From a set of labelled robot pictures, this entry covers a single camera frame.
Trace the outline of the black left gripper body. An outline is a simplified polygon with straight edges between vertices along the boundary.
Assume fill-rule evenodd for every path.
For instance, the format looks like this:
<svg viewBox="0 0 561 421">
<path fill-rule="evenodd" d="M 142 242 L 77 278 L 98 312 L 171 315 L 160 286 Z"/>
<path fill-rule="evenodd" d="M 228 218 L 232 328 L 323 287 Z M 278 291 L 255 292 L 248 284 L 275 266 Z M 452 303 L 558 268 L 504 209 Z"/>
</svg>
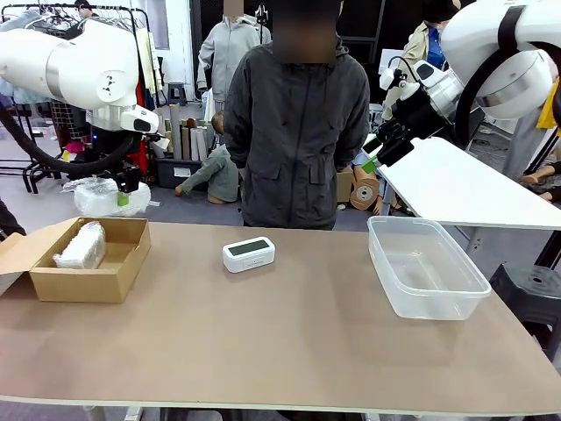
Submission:
<svg viewBox="0 0 561 421">
<path fill-rule="evenodd" d="M 125 194 L 138 189 L 140 177 L 140 167 L 129 162 L 123 162 L 118 169 L 111 172 L 111 178 L 115 181 L 118 190 Z"/>
</svg>

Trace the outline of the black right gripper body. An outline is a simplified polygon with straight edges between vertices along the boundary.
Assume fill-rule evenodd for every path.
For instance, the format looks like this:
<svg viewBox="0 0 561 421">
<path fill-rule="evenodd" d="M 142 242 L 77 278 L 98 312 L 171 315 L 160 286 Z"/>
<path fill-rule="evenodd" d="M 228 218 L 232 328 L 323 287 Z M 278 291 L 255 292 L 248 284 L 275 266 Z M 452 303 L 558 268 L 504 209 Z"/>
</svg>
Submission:
<svg viewBox="0 0 561 421">
<path fill-rule="evenodd" d="M 438 132 L 441 129 L 441 116 L 423 89 L 418 89 L 405 100 L 397 99 L 392 106 L 392 120 L 410 132 Z"/>
</svg>

